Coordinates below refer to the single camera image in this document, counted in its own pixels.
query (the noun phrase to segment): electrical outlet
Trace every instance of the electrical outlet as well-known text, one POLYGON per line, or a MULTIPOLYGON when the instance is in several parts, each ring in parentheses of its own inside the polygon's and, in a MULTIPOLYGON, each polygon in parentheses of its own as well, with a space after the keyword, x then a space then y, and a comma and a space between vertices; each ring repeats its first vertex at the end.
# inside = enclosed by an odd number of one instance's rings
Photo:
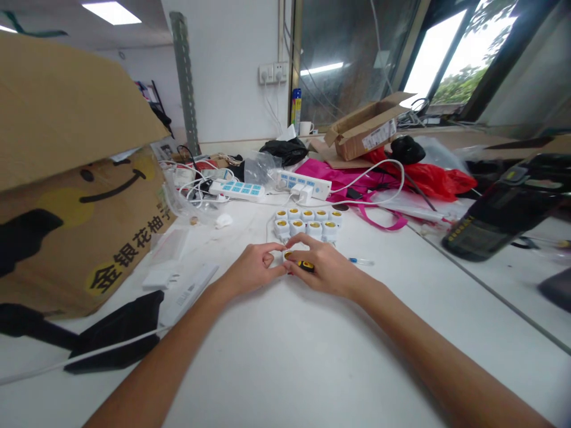
POLYGON ((273 64, 263 64, 258 68, 258 75, 260 78, 260 84, 272 84, 274 82, 274 65, 273 64))
POLYGON ((275 83, 287 82, 288 70, 289 70, 288 66, 289 66, 288 62, 275 62, 274 63, 274 81, 275 81, 275 83))

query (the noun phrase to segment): white wall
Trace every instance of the white wall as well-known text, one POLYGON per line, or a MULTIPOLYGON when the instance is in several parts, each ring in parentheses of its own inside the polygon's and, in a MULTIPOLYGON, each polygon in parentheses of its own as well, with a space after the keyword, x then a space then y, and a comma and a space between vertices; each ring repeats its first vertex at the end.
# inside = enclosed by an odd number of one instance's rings
POLYGON ((571 96, 571 12, 564 3, 539 28, 478 122, 528 138, 559 116, 571 96))
POLYGON ((172 46, 120 49, 120 51, 125 55, 125 59, 119 57, 119 50, 94 53, 119 62, 133 80, 144 83, 154 80, 165 113, 172 119, 171 128, 177 143, 185 143, 183 109, 172 46))
MULTIPOLYGON (((278 0, 162 0, 162 5, 169 25, 170 11, 187 18, 199 142, 277 137, 258 66, 278 61, 278 0)), ((289 0, 285 9, 289 23, 289 0)), ((287 86, 267 90, 274 110, 279 102, 284 129, 287 86)))

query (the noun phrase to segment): power strip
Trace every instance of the power strip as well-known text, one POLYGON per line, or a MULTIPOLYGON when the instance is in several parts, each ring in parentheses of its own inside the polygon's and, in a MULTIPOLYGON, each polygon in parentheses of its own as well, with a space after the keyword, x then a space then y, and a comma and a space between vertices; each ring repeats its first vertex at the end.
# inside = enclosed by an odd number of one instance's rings
POLYGON ((296 184, 309 185, 313 187, 312 197, 320 200, 326 200, 331 192, 331 181, 328 180, 283 170, 277 171, 275 177, 277 190, 291 190, 296 184))
POLYGON ((244 199, 252 202, 261 201, 266 194, 265 189, 261 185, 246 184, 236 181, 229 181, 226 183, 213 181, 208 191, 214 195, 222 194, 227 197, 244 199))
POLYGON ((220 266, 205 263, 192 279, 190 286, 182 291, 177 299, 161 314, 159 323, 165 327, 174 326, 178 320, 194 305, 194 302, 202 294, 220 266))

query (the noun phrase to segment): white mug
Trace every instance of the white mug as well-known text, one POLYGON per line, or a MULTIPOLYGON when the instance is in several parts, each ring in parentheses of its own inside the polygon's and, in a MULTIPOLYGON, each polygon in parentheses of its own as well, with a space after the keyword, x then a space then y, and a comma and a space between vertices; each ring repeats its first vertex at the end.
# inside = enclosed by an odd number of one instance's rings
POLYGON ((299 135, 306 136, 311 135, 311 132, 315 128, 311 122, 299 122, 299 135))

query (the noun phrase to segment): finger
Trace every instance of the finger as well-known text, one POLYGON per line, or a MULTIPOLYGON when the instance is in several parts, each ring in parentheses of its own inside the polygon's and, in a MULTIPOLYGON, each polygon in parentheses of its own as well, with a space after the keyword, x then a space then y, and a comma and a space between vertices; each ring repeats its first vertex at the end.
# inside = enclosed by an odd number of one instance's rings
POLYGON ((313 265, 316 265, 316 258, 312 251, 294 251, 289 256, 287 256, 288 260, 295 261, 295 262, 309 262, 313 265))
POLYGON ((258 244, 256 247, 263 253, 269 253, 270 251, 284 251, 287 249, 284 245, 278 243, 258 244))
POLYGON ((268 269, 268 273, 271 279, 275 279, 285 275, 287 273, 287 269, 284 265, 279 265, 276 267, 272 267, 271 269, 268 269))
POLYGON ((272 264, 272 262, 274 261, 274 256, 271 255, 270 253, 265 253, 262 256, 262 261, 263 261, 264 266, 266 266, 266 268, 268 268, 272 264))
POLYGON ((285 246, 287 248, 291 248, 293 246, 293 244, 297 244, 299 242, 306 244, 312 250, 315 247, 317 247, 318 244, 321 244, 321 241, 315 240, 311 236, 306 235, 305 233, 298 233, 297 235, 292 237, 289 241, 287 241, 287 244, 285 246))
POLYGON ((311 288, 317 286, 318 279, 316 278, 316 276, 313 273, 309 273, 309 272, 303 270, 302 268, 300 268, 295 263, 292 263, 289 261, 286 261, 284 263, 284 265, 289 272, 291 272, 294 276, 297 276, 299 279, 301 279, 303 282, 305 282, 311 288))

